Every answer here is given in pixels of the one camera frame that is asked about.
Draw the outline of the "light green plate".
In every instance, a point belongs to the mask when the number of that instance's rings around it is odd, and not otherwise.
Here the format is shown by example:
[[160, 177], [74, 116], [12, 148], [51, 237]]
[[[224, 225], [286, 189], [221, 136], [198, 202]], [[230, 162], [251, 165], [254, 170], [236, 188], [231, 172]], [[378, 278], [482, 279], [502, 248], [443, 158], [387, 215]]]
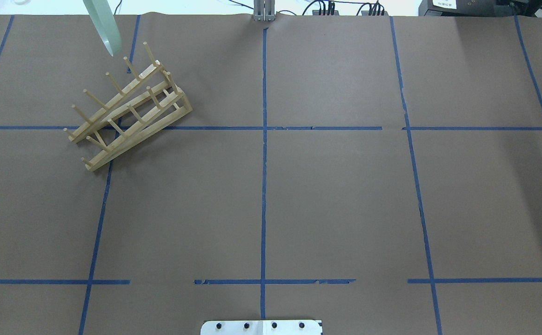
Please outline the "light green plate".
[[109, 55], [116, 56], [122, 49], [122, 39], [109, 2], [84, 0], [83, 4]]

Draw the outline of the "wooden dish rack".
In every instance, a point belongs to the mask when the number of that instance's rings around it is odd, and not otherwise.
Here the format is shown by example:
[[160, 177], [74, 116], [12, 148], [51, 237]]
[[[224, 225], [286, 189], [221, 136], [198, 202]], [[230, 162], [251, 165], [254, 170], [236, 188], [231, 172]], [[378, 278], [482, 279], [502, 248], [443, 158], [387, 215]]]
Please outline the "wooden dish rack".
[[172, 73], [154, 57], [147, 42], [143, 42], [143, 46], [150, 64], [138, 72], [128, 57], [124, 57], [134, 77], [125, 87], [120, 87], [109, 73], [106, 74], [116, 89], [116, 94], [108, 102], [100, 101], [87, 89], [83, 90], [99, 106], [92, 116], [76, 105], [71, 106], [84, 122], [75, 131], [64, 128], [68, 139], [72, 143], [88, 141], [100, 150], [92, 159], [81, 159], [86, 170], [100, 169], [193, 110], [188, 96], [177, 85]]

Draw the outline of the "orange black connector block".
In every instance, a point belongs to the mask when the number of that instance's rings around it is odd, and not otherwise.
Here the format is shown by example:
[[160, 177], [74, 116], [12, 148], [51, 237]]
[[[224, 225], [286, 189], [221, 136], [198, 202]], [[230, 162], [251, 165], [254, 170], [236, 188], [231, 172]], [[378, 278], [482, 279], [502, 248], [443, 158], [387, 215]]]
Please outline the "orange black connector block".
[[[317, 9], [311, 9], [312, 4], [318, 4]], [[307, 7], [305, 12], [310, 12], [313, 16], [337, 16], [339, 15], [336, 9], [336, 2], [332, 0], [314, 0]]]

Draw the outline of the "black box with label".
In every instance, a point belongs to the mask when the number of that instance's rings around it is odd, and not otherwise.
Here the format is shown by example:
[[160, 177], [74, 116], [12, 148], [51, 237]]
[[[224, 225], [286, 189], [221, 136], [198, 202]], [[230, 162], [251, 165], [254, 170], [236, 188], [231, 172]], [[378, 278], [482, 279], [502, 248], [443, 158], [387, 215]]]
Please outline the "black box with label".
[[422, 0], [418, 16], [533, 17], [541, 8], [542, 0]]

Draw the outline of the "aluminium frame post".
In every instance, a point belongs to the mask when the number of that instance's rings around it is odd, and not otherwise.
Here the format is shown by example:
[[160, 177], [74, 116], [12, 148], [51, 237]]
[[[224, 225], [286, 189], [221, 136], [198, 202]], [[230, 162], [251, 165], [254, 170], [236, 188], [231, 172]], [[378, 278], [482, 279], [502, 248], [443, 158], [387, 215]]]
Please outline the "aluminium frame post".
[[271, 22], [276, 19], [275, 0], [254, 0], [253, 20], [256, 22]]

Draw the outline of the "white pedestal column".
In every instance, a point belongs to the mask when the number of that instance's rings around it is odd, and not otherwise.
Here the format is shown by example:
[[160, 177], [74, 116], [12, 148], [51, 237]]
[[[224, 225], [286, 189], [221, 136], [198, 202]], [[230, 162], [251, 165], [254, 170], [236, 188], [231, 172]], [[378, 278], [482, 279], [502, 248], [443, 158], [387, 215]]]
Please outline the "white pedestal column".
[[201, 335], [322, 335], [317, 320], [230, 320], [204, 322]]

